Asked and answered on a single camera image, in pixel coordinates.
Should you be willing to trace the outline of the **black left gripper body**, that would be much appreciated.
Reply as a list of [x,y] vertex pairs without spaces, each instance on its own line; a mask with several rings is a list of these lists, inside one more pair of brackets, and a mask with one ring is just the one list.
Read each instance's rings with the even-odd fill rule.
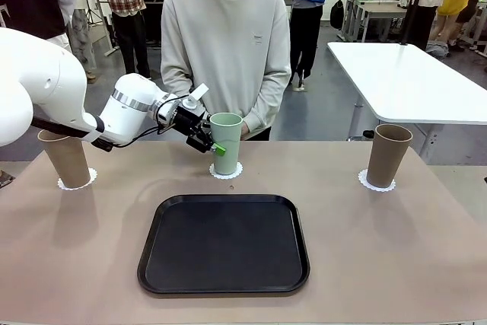
[[203,138],[206,133],[206,130],[202,126],[204,116],[204,107],[188,110],[184,106],[178,106],[173,116],[173,128],[185,136],[198,136],[199,138]]

